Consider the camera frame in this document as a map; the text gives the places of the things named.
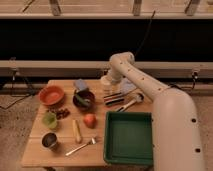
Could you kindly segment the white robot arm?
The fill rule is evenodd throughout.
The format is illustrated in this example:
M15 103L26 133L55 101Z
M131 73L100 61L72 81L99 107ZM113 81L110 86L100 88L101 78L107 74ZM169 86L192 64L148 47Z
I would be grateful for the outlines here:
M206 171L193 99L137 69L134 62L131 52L112 55L107 80L118 84L125 76L153 101L154 171Z

